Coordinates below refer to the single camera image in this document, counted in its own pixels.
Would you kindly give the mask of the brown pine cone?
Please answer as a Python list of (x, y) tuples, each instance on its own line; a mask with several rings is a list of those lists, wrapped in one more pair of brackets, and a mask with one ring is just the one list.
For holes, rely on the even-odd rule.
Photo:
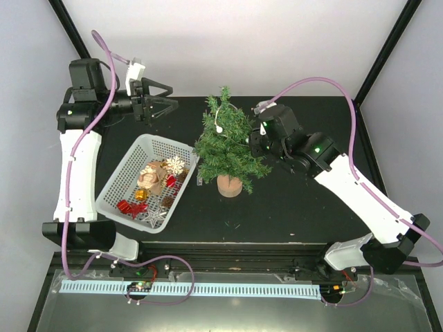
[(186, 177), (188, 175), (188, 170), (183, 170), (178, 176), (177, 176), (177, 181), (180, 183), (184, 183)]
[(170, 209), (174, 204), (174, 200), (175, 198), (173, 196), (165, 196), (161, 201), (161, 206), (166, 209)]

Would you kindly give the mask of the white plastic basket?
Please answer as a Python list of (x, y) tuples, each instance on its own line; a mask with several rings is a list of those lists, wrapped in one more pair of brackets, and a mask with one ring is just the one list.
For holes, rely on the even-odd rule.
[(150, 134), (135, 139), (96, 199), (97, 211), (135, 230), (164, 230), (196, 169), (189, 145)]

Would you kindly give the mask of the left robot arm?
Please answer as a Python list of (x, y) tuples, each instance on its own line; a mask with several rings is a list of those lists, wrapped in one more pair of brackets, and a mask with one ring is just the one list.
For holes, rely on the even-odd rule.
[(113, 74), (107, 87), (99, 59), (78, 59), (69, 64), (71, 86), (56, 113), (62, 147), (60, 193), (50, 222), (42, 234), (64, 252), (85, 250), (99, 257), (108, 254), (125, 260), (133, 276), (143, 275), (149, 260), (139, 253), (139, 243), (116, 230), (113, 221), (99, 221), (95, 201), (96, 165), (108, 117), (133, 116), (150, 124), (177, 109), (170, 86), (143, 77), (139, 59), (125, 61), (125, 82)]

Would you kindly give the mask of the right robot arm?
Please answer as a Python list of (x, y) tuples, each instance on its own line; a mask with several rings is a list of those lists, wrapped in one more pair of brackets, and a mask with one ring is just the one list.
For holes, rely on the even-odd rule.
[(360, 171), (350, 169), (350, 158), (321, 132), (305, 133), (292, 109), (275, 102), (260, 102), (254, 109), (260, 127), (248, 144), (254, 157), (271, 155), (286, 169), (303, 173), (335, 194), (362, 222), (365, 236), (330, 245), (314, 262), (316, 274), (332, 278), (351, 267), (371, 266), (393, 274), (402, 265), (430, 221), (423, 214), (401, 209)]

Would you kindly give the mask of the white snowflake ornament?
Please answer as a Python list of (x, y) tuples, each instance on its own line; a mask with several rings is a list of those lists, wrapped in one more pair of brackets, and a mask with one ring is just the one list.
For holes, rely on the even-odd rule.
[(174, 176), (180, 175), (185, 168), (186, 162), (182, 160), (179, 156), (168, 158), (166, 160), (165, 169)]

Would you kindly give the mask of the red santa ornament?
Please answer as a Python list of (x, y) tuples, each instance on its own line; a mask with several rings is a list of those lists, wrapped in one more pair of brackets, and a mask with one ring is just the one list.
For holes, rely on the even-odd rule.
[(169, 174), (166, 178), (166, 187), (173, 188), (176, 185), (177, 178), (173, 174)]

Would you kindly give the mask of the red gold gift ornament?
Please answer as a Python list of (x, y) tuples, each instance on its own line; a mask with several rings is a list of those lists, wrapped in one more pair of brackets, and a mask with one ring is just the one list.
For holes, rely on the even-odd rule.
[(116, 207), (122, 214), (132, 214), (133, 212), (133, 204), (128, 203), (126, 200), (119, 201)]

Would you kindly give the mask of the red star ornament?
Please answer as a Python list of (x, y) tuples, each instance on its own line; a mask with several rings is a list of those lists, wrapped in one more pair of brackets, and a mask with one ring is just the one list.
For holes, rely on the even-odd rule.
[(130, 214), (134, 220), (139, 214), (147, 212), (148, 204), (146, 202), (130, 203), (130, 208)]

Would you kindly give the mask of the silver star ornament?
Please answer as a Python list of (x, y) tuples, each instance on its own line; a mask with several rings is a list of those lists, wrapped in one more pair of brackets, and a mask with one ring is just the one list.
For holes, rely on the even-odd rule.
[(161, 207), (156, 210), (148, 210), (147, 216), (142, 221), (149, 224), (152, 229), (156, 229), (163, 224), (167, 214), (168, 211)]

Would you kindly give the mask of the right circuit board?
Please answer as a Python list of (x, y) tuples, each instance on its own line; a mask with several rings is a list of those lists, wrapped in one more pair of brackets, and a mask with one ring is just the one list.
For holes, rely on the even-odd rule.
[(356, 290), (356, 282), (346, 281), (342, 284), (330, 284), (326, 285), (322, 290), (322, 293), (325, 295), (344, 295), (346, 293), (351, 293)]

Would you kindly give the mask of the circuit board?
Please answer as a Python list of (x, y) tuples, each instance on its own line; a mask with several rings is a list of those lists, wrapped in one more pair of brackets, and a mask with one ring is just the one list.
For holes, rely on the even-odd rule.
[(325, 295), (344, 295), (346, 293), (351, 293), (356, 290), (356, 282), (346, 281), (342, 284), (330, 284), (326, 285), (322, 290), (322, 293)]
[(132, 282), (127, 286), (127, 292), (150, 292), (152, 282)]

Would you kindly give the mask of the left circuit board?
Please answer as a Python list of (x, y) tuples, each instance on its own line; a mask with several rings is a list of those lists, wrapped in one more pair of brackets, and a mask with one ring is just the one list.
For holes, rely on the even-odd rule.
[(127, 286), (127, 292), (150, 292), (152, 282), (132, 282)]

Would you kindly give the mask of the left black frame post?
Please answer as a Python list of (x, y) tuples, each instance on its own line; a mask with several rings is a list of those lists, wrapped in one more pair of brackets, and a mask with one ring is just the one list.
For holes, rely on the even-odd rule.
[(74, 24), (63, 0), (48, 0), (53, 12), (61, 23), (67, 37), (77, 52), (80, 59), (89, 59), (91, 57), (76, 25)]

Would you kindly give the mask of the black frame post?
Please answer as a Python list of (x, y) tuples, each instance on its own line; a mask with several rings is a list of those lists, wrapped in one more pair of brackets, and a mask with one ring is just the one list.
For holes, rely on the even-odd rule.
[(76, 25), (74, 24), (63, 0), (48, 0), (53, 12), (61, 23), (67, 37), (77, 52), (80, 59), (89, 59), (91, 57)]
[(392, 29), (390, 30), (381, 50), (379, 51), (374, 63), (372, 64), (368, 74), (366, 75), (356, 97), (354, 98), (355, 104), (360, 107), (366, 97), (368, 96), (374, 83), (377, 81), (379, 74), (386, 65), (389, 57), (394, 51), (396, 45), (401, 39), (403, 33), (417, 12), (418, 8), (422, 4), (422, 0), (407, 0), (402, 8), (398, 18), (395, 21)]

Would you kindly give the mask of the right black frame post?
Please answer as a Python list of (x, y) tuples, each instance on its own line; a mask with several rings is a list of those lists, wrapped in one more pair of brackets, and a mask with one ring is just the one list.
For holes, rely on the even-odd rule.
[(368, 96), (374, 83), (377, 81), (379, 74), (386, 65), (389, 57), (394, 51), (396, 45), (401, 39), (403, 33), (417, 12), (418, 8), (422, 4), (422, 0), (407, 0), (402, 8), (398, 18), (395, 21), (392, 29), (390, 30), (381, 50), (379, 51), (374, 63), (372, 64), (368, 74), (366, 75), (356, 97), (354, 98), (355, 104), (360, 107), (366, 97)]

